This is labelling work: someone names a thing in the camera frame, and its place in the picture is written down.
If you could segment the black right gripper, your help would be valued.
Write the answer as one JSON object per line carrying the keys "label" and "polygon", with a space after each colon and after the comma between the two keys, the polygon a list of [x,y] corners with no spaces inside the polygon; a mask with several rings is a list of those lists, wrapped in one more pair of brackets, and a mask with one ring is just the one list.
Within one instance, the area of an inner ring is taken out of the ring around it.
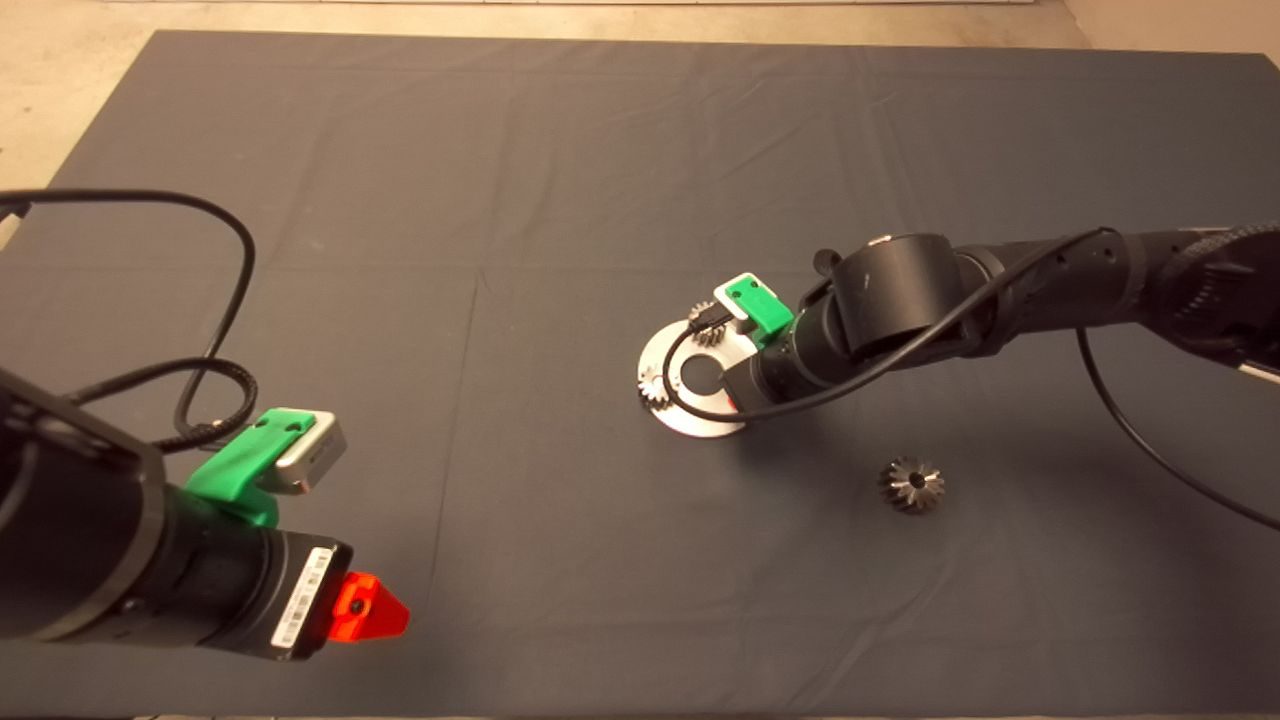
{"label": "black right gripper", "polygon": [[796,359],[791,345],[772,345],[723,370],[728,411],[758,414],[809,397],[812,383]]}

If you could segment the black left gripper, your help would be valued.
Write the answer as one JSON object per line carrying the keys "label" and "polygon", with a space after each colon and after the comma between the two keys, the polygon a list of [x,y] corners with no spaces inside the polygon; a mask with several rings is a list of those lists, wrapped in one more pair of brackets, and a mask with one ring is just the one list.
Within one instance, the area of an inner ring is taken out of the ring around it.
{"label": "black left gripper", "polygon": [[324,648],[329,628],[330,641],[339,643],[407,632],[411,612],[385,584],[348,571],[349,544],[298,532],[270,532],[268,538],[268,574],[242,633],[246,653],[300,662]]}

